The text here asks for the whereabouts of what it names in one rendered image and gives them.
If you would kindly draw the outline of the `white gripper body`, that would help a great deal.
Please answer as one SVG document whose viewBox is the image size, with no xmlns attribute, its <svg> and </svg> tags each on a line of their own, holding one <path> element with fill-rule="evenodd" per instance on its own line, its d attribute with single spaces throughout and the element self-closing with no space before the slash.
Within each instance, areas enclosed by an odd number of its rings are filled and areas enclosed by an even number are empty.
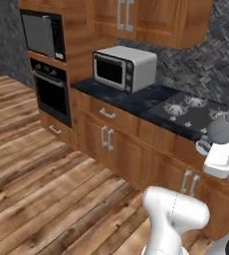
<svg viewBox="0 0 229 255">
<path fill-rule="evenodd" d="M 221 179 L 229 179 L 229 142 L 212 144 L 204 161 L 203 171 Z"/>
</svg>

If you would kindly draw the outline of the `wooden counter drawer front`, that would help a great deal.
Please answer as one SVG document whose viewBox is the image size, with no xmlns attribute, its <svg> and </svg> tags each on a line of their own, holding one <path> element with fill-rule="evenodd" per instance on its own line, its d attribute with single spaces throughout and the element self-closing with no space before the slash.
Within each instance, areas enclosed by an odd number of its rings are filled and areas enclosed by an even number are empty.
<svg viewBox="0 0 229 255">
<path fill-rule="evenodd" d="M 102 108 L 105 108 L 108 114 L 116 113 L 116 118 L 111 120 L 101 115 L 100 110 Z M 90 112 L 102 121 L 107 122 L 109 125 L 112 125 L 130 135 L 136 135 L 137 117 L 129 114 L 128 112 L 95 98 L 91 98 Z"/>
</svg>

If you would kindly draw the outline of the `wooden cupboard door under hob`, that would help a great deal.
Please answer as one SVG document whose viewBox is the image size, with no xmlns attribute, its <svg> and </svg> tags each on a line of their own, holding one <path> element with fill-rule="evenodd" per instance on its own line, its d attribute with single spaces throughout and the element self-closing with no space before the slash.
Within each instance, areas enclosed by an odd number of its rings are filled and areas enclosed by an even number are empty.
<svg viewBox="0 0 229 255">
<path fill-rule="evenodd" d="M 151 180 L 157 186 L 180 192 L 185 169 L 188 169 L 187 166 L 172 156 L 158 152 L 157 150 L 152 153 Z M 188 185 L 186 181 L 186 192 L 180 193 L 186 194 L 187 189 Z"/>
<path fill-rule="evenodd" d="M 210 211 L 208 224 L 200 232 L 210 240 L 221 239 L 229 233 L 229 185 L 203 172 L 194 174 L 200 175 L 194 197 L 206 203 Z"/>
</svg>

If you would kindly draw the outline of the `black gas hob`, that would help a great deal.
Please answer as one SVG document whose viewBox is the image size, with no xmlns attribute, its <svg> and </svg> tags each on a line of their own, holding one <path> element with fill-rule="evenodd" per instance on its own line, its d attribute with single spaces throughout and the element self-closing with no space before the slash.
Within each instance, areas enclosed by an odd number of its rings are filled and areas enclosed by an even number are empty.
<svg viewBox="0 0 229 255">
<path fill-rule="evenodd" d="M 179 127 L 207 134 L 210 123 L 229 113 L 229 107 L 180 92 L 148 112 Z"/>
</svg>

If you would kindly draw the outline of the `wooden base cupboard door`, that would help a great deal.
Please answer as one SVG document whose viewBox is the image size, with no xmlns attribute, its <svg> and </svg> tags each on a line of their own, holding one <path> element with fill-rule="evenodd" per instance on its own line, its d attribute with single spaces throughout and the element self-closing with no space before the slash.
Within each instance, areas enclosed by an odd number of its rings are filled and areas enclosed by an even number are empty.
<svg viewBox="0 0 229 255">
<path fill-rule="evenodd" d="M 114 150 L 109 151 L 108 164 L 120 177 L 134 187 L 139 187 L 143 164 L 143 145 L 135 138 L 114 129 L 112 136 Z"/>
<path fill-rule="evenodd" d="M 107 147 L 102 147 L 101 129 L 105 125 L 97 118 L 83 114 L 80 120 L 80 144 L 84 152 L 101 160 Z"/>
</svg>

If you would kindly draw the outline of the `white countertop microwave oven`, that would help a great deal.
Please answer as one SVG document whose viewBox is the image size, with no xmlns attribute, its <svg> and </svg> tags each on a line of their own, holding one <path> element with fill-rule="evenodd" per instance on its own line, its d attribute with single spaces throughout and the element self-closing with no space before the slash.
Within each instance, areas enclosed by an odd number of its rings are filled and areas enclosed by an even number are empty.
<svg viewBox="0 0 229 255">
<path fill-rule="evenodd" d="M 155 54 L 124 46 L 93 52 L 94 79 L 127 94 L 140 91 L 155 82 Z"/>
</svg>

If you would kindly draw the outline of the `wooden drawer under oven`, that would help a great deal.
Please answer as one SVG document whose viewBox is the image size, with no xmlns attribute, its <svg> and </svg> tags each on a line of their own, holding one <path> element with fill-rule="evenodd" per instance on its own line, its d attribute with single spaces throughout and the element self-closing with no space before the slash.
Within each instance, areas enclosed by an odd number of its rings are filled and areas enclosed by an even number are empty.
<svg viewBox="0 0 229 255">
<path fill-rule="evenodd" d="M 50 115 L 46 114 L 43 111 L 40 111 L 40 120 L 42 123 L 42 127 L 53 134 L 57 139 L 63 142 L 69 142 L 70 138 L 70 128 L 61 123 L 60 121 L 56 120 L 55 118 L 51 117 Z M 49 125 L 54 125 L 56 129 L 61 129 L 62 133 L 56 134 L 53 131 L 49 130 Z"/>
</svg>

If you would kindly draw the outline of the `tall wooden oven cabinet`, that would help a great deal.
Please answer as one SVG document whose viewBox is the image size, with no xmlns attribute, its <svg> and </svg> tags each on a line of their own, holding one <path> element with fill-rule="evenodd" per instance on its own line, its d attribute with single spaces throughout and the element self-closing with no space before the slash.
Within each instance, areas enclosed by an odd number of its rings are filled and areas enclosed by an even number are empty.
<svg viewBox="0 0 229 255">
<path fill-rule="evenodd" d="M 51 66 L 61 68 L 67 74 L 69 106 L 72 111 L 69 144 L 78 148 L 78 117 L 74 106 L 74 94 L 71 84 L 93 76 L 93 51 L 108 48 L 115 44 L 111 37 L 96 36 L 88 30 L 85 0 L 18 0 L 19 9 L 42 11 L 60 14 L 63 22 L 66 61 L 28 51 L 28 58 L 42 61 Z"/>
</svg>

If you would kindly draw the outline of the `black built-in microwave oven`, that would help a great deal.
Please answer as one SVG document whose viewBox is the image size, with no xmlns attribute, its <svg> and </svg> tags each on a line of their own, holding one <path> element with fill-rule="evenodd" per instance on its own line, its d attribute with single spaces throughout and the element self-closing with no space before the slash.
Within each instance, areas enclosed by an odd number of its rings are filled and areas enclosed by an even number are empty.
<svg viewBox="0 0 229 255">
<path fill-rule="evenodd" d="M 25 9 L 20 15 L 28 49 L 65 62 L 62 16 Z"/>
</svg>

